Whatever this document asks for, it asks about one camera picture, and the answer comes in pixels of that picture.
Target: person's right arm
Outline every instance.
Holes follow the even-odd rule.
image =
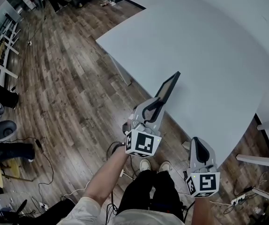
[[[214,216],[210,209],[209,198],[196,198],[192,225],[214,225]]]

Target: white table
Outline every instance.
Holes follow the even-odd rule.
[[[166,111],[189,137],[212,146],[219,166],[255,115],[269,81],[269,56],[240,25],[202,0],[159,2],[97,43],[127,84],[131,76],[151,96],[181,72]]]

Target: forearm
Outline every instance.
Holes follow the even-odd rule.
[[[214,225],[214,217],[208,198],[196,198],[194,204],[192,225]]]
[[[125,153],[124,146],[117,148],[108,161],[94,175],[84,196],[94,199],[102,206],[113,191],[128,156]]]

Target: chair leg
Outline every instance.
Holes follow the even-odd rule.
[[[269,166],[269,158],[268,157],[255,157],[255,156],[248,156],[248,155],[237,155],[237,160],[247,162],[247,163],[254,163],[263,166]]]

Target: power strip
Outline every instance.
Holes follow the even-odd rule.
[[[244,193],[241,196],[238,196],[237,198],[232,199],[230,204],[233,205],[233,206],[236,206],[236,205],[238,205],[239,201],[245,199],[245,197],[246,197],[246,194]]]

